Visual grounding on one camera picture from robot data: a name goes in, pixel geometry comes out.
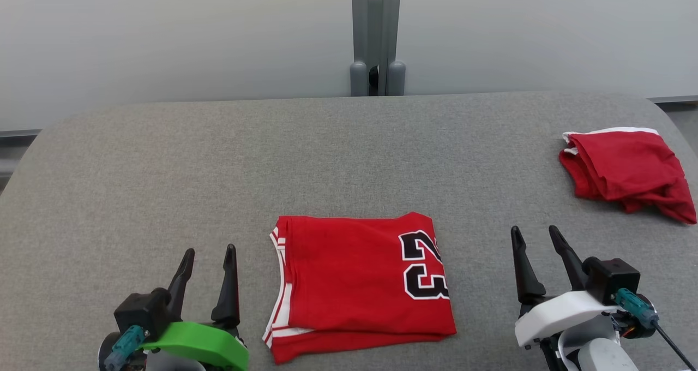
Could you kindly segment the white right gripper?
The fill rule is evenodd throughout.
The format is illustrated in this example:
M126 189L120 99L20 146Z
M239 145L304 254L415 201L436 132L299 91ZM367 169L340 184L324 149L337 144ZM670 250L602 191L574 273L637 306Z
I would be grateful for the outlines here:
M583 263L557 226L549 226L549 236L573 291L541 303L546 290L534 274L521 230L513 226L510 234L517 298L522 306L534 306L514 324L518 345L538 346L549 370L637 370L621 339L655 333L653 306L628 290L611 296L610 306L583 291L588 280Z

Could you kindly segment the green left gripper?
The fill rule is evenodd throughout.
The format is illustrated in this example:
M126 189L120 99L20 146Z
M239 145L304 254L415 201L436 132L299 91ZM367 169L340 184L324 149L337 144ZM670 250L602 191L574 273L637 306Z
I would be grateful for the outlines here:
M185 251L168 292L167 311L181 320L185 287L194 269L195 250ZM224 257L224 281L211 319L223 328L240 324L237 252L228 244ZM98 349L100 370L247 370L249 351L235 334L214 326L175 322L162 334L141 326L110 333Z

